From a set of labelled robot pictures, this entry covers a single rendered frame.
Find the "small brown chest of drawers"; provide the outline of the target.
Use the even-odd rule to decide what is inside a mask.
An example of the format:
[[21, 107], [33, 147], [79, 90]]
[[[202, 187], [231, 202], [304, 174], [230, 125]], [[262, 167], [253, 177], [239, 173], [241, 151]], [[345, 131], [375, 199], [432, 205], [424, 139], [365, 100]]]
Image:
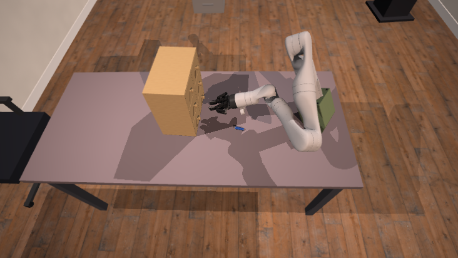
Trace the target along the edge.
[[196, 137], [185, 98], [195, 52], [160, 46], [151, 67], [142, 94], [164, 135]]

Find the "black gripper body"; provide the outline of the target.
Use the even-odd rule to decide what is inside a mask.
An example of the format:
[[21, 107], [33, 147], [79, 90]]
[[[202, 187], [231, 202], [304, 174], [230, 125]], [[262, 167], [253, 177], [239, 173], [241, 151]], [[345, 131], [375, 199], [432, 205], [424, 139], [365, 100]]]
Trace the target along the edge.
[[225, 101], [227, 102], [226, 105], [222, 105], [222, 108], [224, 108], [224, 109], [227, 108], [228, 110], [230, 108], [232, 108], [232, 109], [238, 108], [236, 103], [235, 103], [235, 94], [232, 94], [230, 96], [228, 95], [228, 96], [226, 96], [226, 98], [227, 98], [227, 100], [222, 100], [221, 101], [221, 103], [223, 103]]

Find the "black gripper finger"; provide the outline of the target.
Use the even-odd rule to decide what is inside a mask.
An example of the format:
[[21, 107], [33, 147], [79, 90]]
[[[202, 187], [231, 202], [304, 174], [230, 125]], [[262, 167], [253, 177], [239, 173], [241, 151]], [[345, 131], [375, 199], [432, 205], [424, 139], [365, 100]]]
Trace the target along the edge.
[[221, 114], [225, 114], [226, 115], [226, 111], [228, 110], [227, 108], [222, 108], [222, 105], [226, 105], [227, 102], [223, 102], [223, 103], [220, 103], [219, 105], [217, 106], [211, 106], [211, 107], [208, 107], [209, 110], [216, 110], [217, 113], [221, 113]]
[[221, 103], [222, 100], [227, 100], [226, 96], [228, 96], [227, 92], [221, 94], [220, 96], [217, 96], [216, 100], [210, 101], [210, 105], [215, 105], [217, 103]]

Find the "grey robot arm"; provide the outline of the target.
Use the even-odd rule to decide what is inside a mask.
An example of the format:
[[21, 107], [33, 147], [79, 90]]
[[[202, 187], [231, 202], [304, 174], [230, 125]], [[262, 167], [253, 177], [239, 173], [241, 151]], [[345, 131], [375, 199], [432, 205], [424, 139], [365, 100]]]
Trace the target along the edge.
[[259, 99], [263, 97], [278, 116], [293, 147], [299, 152], [316, 152], [322, 145], [316, 100], [323, 94], [312, 59], [310, 33], [304, 31], [287, 36], [285, 48], [296, 75], [292, 84], [293, 100], [303, 118], [304, 129], [295, 123], [291, 108], [284, 99], [279, 98], [273, 85], [263, 85], [253, 91], [236, 93], [235, 103], [240, 108], [241, 115], [244, 115], [246, 106], [258, 104]]

